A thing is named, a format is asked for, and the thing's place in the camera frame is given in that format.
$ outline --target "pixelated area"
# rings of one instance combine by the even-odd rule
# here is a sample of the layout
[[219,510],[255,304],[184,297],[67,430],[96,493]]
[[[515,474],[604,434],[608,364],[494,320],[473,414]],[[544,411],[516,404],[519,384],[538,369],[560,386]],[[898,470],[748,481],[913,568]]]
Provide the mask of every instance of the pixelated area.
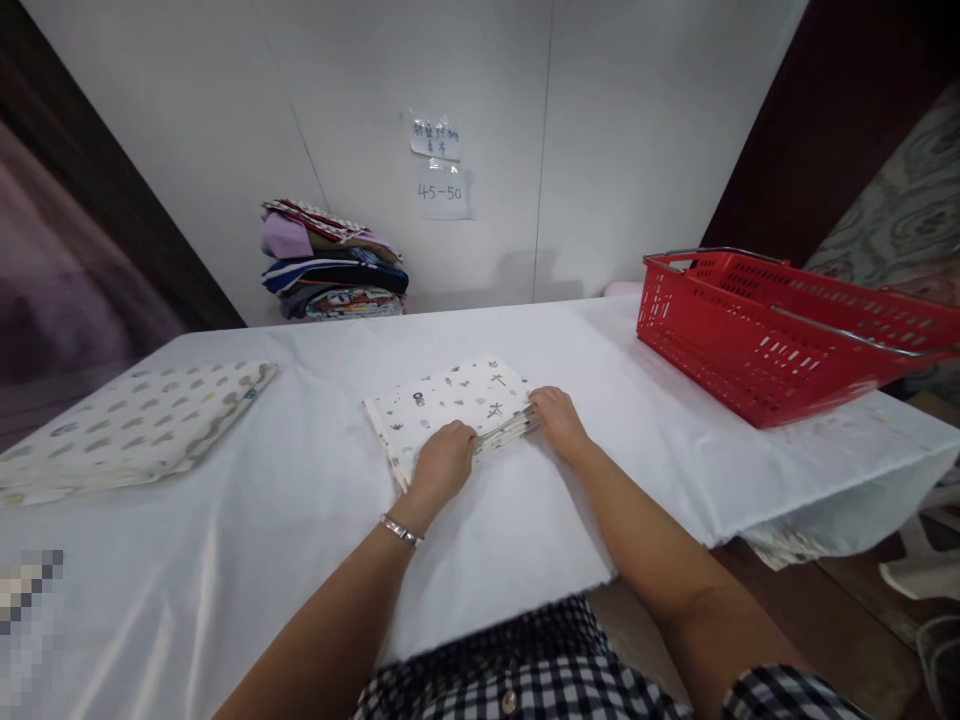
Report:
[[63,551],[21,553],[0,564],[0,720],[38,718],[59,670]]

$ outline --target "hand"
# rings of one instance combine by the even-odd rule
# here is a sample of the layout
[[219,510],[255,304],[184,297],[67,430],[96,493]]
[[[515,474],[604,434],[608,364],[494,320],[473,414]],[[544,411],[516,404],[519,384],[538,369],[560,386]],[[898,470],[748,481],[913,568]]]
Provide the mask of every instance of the hand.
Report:
[[542,387],[530,393],[530,403],[540,418],[540,429],[550,447],[573,463],[588,452],[593,441],[587,436],[573,401],[560,388]]
[[459,420],[437,430],[420,450],[413,482],[390,517],[423,537],[430,523],[470,477],[477,431]]

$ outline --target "price sign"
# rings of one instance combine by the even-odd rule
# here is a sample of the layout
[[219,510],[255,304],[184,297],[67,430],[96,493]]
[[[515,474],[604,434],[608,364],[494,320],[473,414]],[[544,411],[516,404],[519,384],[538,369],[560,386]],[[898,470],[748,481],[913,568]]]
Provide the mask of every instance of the price sign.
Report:
[[411,112],[406,117],[406,124],[410,149],[415,153],[441,160],[460,159],[460,131],[446,116],[431,120]]
[[469,173],[461,168],[421,168],[417,174],[417,205],[426,220],[473,220],[470,207]]

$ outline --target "white table cover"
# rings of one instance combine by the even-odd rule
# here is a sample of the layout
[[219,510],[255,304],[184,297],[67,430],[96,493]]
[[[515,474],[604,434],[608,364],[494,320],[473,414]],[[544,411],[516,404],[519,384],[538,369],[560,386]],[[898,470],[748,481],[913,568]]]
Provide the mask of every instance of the white table cover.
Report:
[[[281,370],[182,476],[0,510],[0,562],[64,551],[42,715],[209,717],[395,497],[361,399],[463,358],[494,352],[567,390],[590,434],[707,545],[911,466],[909,481],[930,487],[960,448],[960,432],[879,393],[757,431],[637,340],[638,308],[626,297],[201,333],[144,360]],[[481,464],[437,519],[382,660],[613,573],[582,488],[535,433]]]

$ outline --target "red plastic basket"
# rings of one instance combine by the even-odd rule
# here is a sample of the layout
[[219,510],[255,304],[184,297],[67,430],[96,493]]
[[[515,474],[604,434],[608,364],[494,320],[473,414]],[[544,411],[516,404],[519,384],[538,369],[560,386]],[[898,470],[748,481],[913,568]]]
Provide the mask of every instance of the red plastic basket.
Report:
[[[696,261],[687,269],[670,263]],[[758,428],[960,355],[960,310],[734,248],[644,257],[637,336]]]

